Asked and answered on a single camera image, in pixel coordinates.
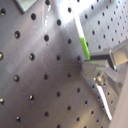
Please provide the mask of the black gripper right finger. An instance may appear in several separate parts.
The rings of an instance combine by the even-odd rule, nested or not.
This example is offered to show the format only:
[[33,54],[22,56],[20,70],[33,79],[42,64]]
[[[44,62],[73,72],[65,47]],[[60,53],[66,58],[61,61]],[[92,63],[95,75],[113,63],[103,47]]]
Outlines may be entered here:
[[88,59],[88,62],[92,62],[92,61],[107,61],[109,66],[113,70],[116,69],[114,57],[113,57],[112,51],[110,49],[105,49],[102,52],[92,53],[90,55],[90,58]]

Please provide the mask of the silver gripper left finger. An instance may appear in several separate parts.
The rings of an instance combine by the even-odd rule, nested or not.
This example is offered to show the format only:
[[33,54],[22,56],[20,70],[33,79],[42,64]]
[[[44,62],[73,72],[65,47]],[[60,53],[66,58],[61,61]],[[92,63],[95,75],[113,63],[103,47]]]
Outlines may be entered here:
[[120,95],[124,76],[111,69],[109,66],[84,63],[82,65],[85,74],[93,79],[98,86],[108,83],[117,95]]

